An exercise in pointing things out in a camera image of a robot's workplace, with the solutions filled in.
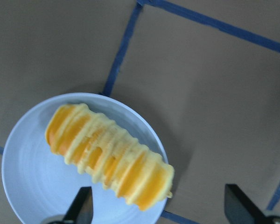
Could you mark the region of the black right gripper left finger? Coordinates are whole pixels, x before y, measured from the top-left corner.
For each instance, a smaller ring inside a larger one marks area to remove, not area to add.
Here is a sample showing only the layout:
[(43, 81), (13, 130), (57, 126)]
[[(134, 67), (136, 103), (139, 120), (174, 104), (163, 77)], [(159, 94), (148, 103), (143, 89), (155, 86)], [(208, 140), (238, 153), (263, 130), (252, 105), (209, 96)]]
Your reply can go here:
[(63, 224), (91, 224), (93, 220), (93, 198), (91, 187), (81, 187), (63, 217)]

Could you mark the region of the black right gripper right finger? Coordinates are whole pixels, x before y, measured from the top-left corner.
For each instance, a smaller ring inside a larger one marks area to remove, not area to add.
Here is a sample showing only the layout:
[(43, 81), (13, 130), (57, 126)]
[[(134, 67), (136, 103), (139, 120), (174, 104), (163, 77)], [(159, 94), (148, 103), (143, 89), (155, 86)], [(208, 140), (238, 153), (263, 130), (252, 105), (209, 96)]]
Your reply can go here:
[(224, 213), (230, 224), (268, 224), (264, 213), (236, 184), (224, 188)]

